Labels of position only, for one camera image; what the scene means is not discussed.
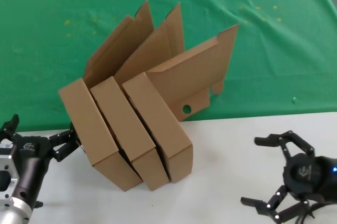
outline green cloth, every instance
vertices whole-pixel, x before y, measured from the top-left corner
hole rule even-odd
[[[68,128],[57,90],[145,0],[0,0],[0,123]],[[222,94],[191,120],[337,110],[331,0],[149,0],[156,26],[182,3],[186,48],[240,23]]]

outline robotic arm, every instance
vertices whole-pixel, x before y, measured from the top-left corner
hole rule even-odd
[[[304,153],[291,156],[286,147],[288,142],[293,142]],[[269,216],[280,224],[297,216],[305,218],[306,215],[311,215],[314,218],[313,209],[337,203],[337,159],[315,157],[314,148],[292,131],[270,134],[267,138],[255,138],[255,144],[281,147],[286,160],[283,172],[284,185],[268,202],[241,198],[242,204],[255,207],[258,214]],[[288,193],[299,203],[277,212],[277,207]],[[318,203],[310,208],[308,200]]]
[[[58,162],[75,151],[81,142],[71,125],[70,130],[46,137],[23,137],[15,133],[18,115],[0,129],[0,204],[5,206],[0,224],[27,224],[35,208],[39,191],[52,158]],[[55,147],[64,144],[57,151]]]

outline black cable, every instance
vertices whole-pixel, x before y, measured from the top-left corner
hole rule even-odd
[[[325,206],[329,206],[331,205],[331,203],[315,203],[313,204],[309,210],[307,212],[305,212],[305,214],[303,216],[298,216],[298,218],[296,219],[296,222],[295,224],[304,224],[304,221],[306,219],[306,217],[310,214],[312,214],[313,211],[316,211],[322,207],[325,207]]]

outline table surface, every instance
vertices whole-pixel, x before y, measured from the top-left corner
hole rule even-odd
[[[183,122],[194,144],[193,172],[153,192],[145,184],[122,192],[91,168],[78,149],[61,163],[51,162],[39,196],[45,205],[34,210],[30,223],[272,224],[240,203],[242,196],[269,200],[282,184],[281,150],[257,147],[254,137],[293,130],[315,147],[317,155],[337,158],[336,124],[337,113]],[[299,152],[288,145],[291,154]],[[294,203],[288,196],[281,209]],[[306,224],[335,223],[337,211],[326,207],[315,216]]]

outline cardboard box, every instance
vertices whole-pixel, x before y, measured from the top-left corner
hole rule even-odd
[[[210,105],[210,93],[219,94],[230,62],[238,25],[146,71],[175,117],[182,121]]]
[[[159,147],[171,181],[188,176],[193,166],[192,142],[150,79],[141,73],[123,88]]]
[[[163,23],[141,44],[114,75],[121,85],[185,51],[180,3]]]
[[[153,31],[150,5],[145,1],[135,19],[127,16],[88,60],[83,75],[88,88],[115,75]]]
[[[150,190],[169,182],[155,144],[113,77],[91,88],[115,139]]]
[[[59,94],[91,165],[123,191],[142,183],[119,153],[83,79],[62,88]]]

